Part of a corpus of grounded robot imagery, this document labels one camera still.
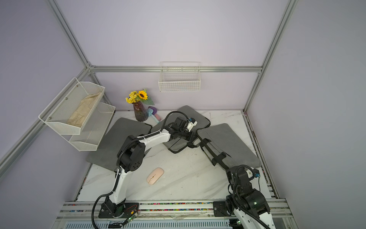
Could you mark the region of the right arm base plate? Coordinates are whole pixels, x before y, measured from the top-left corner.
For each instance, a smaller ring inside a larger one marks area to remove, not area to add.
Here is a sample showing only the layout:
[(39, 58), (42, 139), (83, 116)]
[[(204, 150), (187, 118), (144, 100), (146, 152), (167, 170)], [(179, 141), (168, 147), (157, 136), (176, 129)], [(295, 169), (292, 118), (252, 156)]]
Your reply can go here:
[(230, 217), (234, 216), (233, 206), (226, 201), (213, 202), (213, 214), (215, 217)]

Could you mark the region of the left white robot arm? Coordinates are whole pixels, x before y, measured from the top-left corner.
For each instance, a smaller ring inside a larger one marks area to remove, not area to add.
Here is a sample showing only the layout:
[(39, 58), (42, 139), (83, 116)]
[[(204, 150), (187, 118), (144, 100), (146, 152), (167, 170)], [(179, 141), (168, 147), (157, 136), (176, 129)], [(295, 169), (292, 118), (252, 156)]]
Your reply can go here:
[(117, 155), (112, 191), (107, 194), (104, 201), (105, 206), (111, 213), (117, 213), (119, 216), (124, 212), (128, 183), (132, 173), (142, 165), (146, 151), (177, 138), (191, 140), (193, 136), (192, 129), (197, 125), (197, 121), (194, 118), (179, 116), (174, 122), (170, 124), (163, 122), (163, 125), (153, 133), (139, 137), (130, 135), (125, 140)]

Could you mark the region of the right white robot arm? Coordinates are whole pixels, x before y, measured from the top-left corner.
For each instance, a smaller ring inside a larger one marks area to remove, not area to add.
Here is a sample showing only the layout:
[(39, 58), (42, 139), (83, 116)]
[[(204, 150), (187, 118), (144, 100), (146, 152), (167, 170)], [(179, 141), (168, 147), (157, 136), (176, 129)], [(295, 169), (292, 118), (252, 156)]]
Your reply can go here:
[(253, 188), (252, 180), (260, 180), (260, 173), (247, 165), (226, 170), (229, 195), (226, 211), (236, 216), (244, 229), (274, 229), (273, 216), (261, 189)]

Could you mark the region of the grey laptop bag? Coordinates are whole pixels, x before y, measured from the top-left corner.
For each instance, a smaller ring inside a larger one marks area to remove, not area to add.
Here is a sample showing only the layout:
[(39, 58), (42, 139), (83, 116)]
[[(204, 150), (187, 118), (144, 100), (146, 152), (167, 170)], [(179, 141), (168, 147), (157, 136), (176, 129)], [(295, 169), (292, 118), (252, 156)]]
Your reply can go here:
[(209, 119), (195, 111), (190, 106), (180, 107), (176, 112), (171, 112), (166, 119), (151, 129), (151, 132), (167, 128), (171, 138), (164, 145), (174, 154), (185, 148), (194, 148), (194, 141), (198, 138), (197, 131), (211, 125)]
[(119, 118), (102, 138), (96, 151), (88, 154), (86, 161), (104, 169), (116, 169), (117, 154), (128, 136), (139, 136), (150, 133), (152, 126), (146, 123)]
[(259, 158), (226, 123), (197, 130), (199, 147), (213, 166), (228, 170), (235, 166), (262, 166)]

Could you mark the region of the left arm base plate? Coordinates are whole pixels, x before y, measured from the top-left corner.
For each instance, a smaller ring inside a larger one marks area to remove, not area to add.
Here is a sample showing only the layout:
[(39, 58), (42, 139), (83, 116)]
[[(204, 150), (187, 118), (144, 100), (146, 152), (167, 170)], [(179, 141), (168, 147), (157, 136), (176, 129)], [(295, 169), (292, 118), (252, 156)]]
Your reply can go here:
[(133, 214), (137, 213), (139, 210), (139, 203), (132, 202), (132, 203), (122, 203), (117, 207), (111, 207), (106, 205), (105, 203), (102, 204), (101, 210), (99, 211), (98, 218), (100, 219), (126, 219), (132, 216)]

